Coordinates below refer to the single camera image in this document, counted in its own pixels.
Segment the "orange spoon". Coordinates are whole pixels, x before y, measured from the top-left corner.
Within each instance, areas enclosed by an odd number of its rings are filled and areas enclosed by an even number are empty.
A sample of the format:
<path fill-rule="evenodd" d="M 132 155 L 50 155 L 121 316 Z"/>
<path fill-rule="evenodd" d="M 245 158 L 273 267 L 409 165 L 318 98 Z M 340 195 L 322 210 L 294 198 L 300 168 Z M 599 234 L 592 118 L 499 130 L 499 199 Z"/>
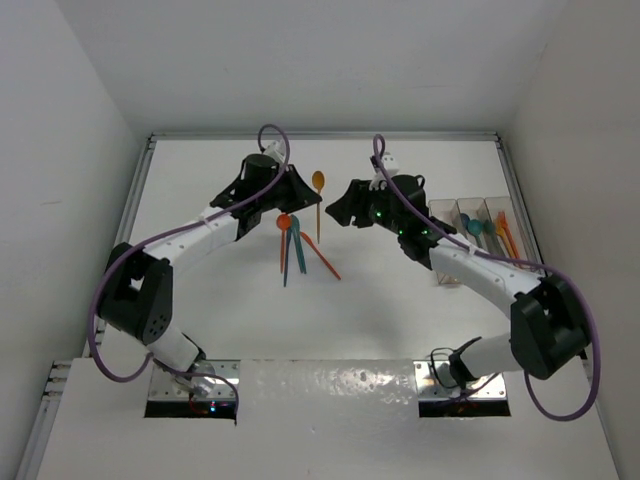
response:
<path fill-rule="evenodd" d="M 287 255 L 287 233 L 291 227 L 291 217 L 286 213 L 281 213 L 276 219 L 276 226 L 281 231 L 280 272 L 284 273 Z"/>

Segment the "dark blue knife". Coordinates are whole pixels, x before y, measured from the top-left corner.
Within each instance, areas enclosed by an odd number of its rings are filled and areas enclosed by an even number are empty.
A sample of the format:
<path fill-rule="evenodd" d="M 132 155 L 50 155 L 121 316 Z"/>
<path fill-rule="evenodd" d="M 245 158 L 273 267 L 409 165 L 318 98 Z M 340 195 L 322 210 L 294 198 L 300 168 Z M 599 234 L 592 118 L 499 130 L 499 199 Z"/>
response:
<path fill-rule="evenodd" d="M 290 265 L 290 248 L 292 242 L 292 229 L 289 228 L 285 233 L 284 254 L 283 254 L 283 287 L 286 288 L 289 279 Z"/>

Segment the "dark blue spoon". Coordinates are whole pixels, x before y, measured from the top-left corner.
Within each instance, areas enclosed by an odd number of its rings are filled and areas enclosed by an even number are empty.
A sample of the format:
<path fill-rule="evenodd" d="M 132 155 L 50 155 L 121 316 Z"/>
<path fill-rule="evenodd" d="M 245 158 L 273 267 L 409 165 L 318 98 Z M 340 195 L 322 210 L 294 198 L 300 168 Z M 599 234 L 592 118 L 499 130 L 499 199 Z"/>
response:
<path fill-rule="evenodd" d="M 476 246 L 482 248 L 483 224 L 478 219 L 472 219 L 466 213 L 461 213 L 460 218 L 465 230 L 474 238 Z"/>

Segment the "teal spoon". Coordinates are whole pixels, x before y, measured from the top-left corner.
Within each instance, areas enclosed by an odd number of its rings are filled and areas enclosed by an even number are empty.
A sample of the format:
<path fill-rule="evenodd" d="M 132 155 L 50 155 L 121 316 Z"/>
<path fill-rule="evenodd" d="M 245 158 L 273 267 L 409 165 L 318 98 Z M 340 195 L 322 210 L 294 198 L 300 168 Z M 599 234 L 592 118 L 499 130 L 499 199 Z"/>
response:
<path fill-rule="evenodd" d="M 466 224 L 466 230 L 474 238 L 479 248 L 489 250 L 489 236 L 482 221 L 470 219 Z"/>

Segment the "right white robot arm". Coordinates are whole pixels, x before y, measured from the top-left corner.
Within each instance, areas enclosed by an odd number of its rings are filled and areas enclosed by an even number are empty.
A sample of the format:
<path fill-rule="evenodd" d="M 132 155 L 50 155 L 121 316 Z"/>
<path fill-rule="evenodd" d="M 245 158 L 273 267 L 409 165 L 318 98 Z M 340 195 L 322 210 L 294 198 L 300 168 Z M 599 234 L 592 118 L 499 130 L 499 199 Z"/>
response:
<path fill-rule="evenodd" d="M 437 370 L 444 387 L 464 388 L 484 375 L 518 370 L 546 380 L 591 343 L 586 313 L 567 281 L 488 258 L 430 214 L 423 177 L 396 175 L 393 181 L 393 188 L 373 189 L 354 179 L 325 211 L 343 227 L 379 225 L 393 232 L 407 257 L 455 278 L 510 323 L 506 334 L 475 337 L 454 349 Z"/>

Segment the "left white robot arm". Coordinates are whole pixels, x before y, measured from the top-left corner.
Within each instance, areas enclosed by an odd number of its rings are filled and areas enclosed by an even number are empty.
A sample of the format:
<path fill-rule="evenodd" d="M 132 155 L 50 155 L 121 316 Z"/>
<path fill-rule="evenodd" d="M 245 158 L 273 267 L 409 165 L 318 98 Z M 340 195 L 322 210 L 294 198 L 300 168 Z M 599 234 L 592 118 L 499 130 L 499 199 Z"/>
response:
<path fill-rule="evenodd" d="M 173 318 L 177 280 L 209 254 L 246 236 L 264 213 L 291 214 L 320 201 L 294 166 L 250 154 L 238 176 L 198 217 L 112 250 L 92 315 L 143 345 L 172 374 L 189 375 L 204 354 Z"/>

